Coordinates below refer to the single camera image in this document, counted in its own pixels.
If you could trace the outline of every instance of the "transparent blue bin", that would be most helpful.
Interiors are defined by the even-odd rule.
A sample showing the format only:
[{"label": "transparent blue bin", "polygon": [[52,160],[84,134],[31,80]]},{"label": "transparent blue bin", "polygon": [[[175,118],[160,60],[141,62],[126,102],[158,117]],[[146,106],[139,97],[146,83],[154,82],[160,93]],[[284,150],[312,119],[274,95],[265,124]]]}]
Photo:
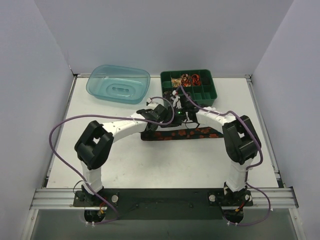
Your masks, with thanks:
[{"label": "transparent blue bin", "polygon": [[86,90],[98,99],[138,104],[145,97],[150,85],[150,74],[141,69],[101,65],[93,70]]}]

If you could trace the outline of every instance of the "white wall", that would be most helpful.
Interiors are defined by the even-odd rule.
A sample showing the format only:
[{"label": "white wall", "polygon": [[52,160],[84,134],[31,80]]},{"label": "white wall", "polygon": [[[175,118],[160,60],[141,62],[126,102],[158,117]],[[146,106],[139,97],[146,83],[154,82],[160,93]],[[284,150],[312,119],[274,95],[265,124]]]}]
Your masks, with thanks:
[{"label": "white wall", "polygon": [[320,1],[295,0],[253,74],[281,176],[320,236]]},{"label": "white wall", "polygon": [[20,239],[73,76],[33,0],[0,7],[0,233]]},{"label": "white wall", "polygon": [[293,0],[35,0],[75,73],[252,74]]}]

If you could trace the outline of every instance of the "white table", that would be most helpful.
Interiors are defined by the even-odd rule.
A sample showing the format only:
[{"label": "white table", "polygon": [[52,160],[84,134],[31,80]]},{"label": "white table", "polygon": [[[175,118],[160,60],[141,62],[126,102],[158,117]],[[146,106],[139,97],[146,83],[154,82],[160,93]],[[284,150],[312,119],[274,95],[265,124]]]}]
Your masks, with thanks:
[{"label": "white table", "polygon": [[[66,117],[99,114],[127,117],[145,107],[96,99],[86,91],[87,78],[78,78]],[[233,110],[250,117],[262,143],[264,162],[249,172],[249,183],[260,188],[277,188],[271,158],[263,138],[254,103],[245,78],[214,78],[218,94],[214,107],[220,112]],[[152,78],[146,98],[161,96],[159,78]],[[75,143],[89,122],[111,122],[102,118],[81,118],[65,124],[57,151],[79,171],[80,160]],[[80,177],[55,157],[47,188],[73,188]],[[253,163],[259,161],[257,156]],[[102,183],[106,188],[221,188],[229,173],[230,158],[224,139],[174,141],[141,141],[140,134],[128,136],[112,145],[102,167]]]}]

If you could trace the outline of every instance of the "screw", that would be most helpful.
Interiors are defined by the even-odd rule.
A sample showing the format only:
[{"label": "screw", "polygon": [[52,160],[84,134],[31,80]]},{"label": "screw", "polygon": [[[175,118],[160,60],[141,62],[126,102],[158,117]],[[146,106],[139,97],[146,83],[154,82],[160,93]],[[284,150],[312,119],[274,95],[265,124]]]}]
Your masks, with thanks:
[{"label": "screw", "polygon": [[117,195],[113,195],[113,196],[111,197],[111,201],[112,201],[113,203],[118,202],[118,199],[119,199],[119,197],[118,197]]},{"label": "screw", "polygon": [[213,194],[211,194],[211,195],[209,196],[209,201],[210,201],[210,202],[215,202],[215,201],[216,201],[216,196],[213,195]]}]

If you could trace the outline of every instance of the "green plastic bin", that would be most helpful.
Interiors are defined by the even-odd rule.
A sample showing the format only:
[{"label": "green plastic bin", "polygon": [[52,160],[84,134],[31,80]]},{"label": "green plastic bin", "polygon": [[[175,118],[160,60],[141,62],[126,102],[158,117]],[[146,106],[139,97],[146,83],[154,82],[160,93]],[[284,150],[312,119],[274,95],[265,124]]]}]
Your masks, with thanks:
[{"label": "green plastic bin", "polygon": [[189,74],[189,76],[192,76],[193,74],[198,74],[200,76],[200,86],[188,86],[184,87],[184,90],[191,95],[192,100],[196,102],[198,105],[206,104],[208,106],[212,106],[214,104],[214,101],[217,99],[218,95],[216,92],[214,81],[212,79],[211,72],[207,69],[163,71],[160,74],[162,95],[164,94],[164,92],[172,92],[173,90],[175,90],[175,88],[173,88],[172,86],[171,78],[180,78],[182,74]]}]

